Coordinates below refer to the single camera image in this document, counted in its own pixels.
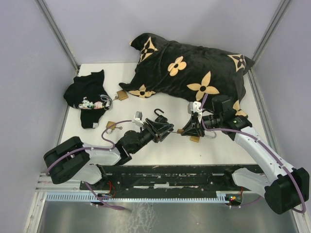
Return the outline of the medium brass padlock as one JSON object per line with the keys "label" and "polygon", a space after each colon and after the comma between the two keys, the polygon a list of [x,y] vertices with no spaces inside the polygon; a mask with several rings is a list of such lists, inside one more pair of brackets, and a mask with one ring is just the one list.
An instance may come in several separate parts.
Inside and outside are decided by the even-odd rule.
{"label": "medium brass padlock", "polygon": [[105,133],[106,133],[106,134],[111,134],[111,133],[113,133],[116,129],[122,130],[122,126],[118,126],[118,124],[117,124],[116,122],[108,121],[108,123],[107,123],[107,125],[106,125]]}

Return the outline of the small brass padlock long shackle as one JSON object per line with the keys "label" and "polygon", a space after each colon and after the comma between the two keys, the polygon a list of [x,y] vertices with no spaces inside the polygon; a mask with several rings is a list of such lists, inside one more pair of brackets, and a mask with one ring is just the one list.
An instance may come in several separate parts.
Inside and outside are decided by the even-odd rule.
{"label": "small brass padlock long shackle", "polygon": [[168,133],[181,134],[183,131],[184,131],[183,129],[178,129],[177,131],[169,131]]}

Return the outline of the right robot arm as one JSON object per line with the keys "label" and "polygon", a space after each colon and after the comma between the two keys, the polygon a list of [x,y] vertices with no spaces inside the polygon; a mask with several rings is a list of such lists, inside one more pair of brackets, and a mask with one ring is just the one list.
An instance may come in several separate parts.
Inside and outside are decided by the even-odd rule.
{"label": "right robot arm", "polygon": [[182,136],[204,137],[206,132],[221,131],[241,146],[263,171],[259,174],[233,166],[225,172],[224,186],[229,190],[241,186],[260,195],[279,215],[288,210],[304,214],[309,200],[309,173],[279,156],[259,136],[248,118],[233,107],[229,96],[215,96],[210,115],[203,115],[203,105],[198,101],[188,104],[190,120],[183,127]]}

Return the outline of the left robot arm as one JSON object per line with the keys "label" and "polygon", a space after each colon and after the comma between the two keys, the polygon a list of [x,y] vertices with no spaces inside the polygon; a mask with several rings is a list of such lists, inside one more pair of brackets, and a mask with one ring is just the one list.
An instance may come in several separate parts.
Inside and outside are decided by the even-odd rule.
{"label": "left robot arm", "polygon": [[122,166],[132,159],[132,155],[151,141],[162,142],[173,132],[174,125],[166,120],[133,120],[140,126],[139,132],[129,130],[117,143],[108,146],[94,146],[73,136],[44,154],[47,166],[46,175],[54,184],[65,183],[70,179],[83,181],[96,189],[107,185],[107,177],[100,166]]}

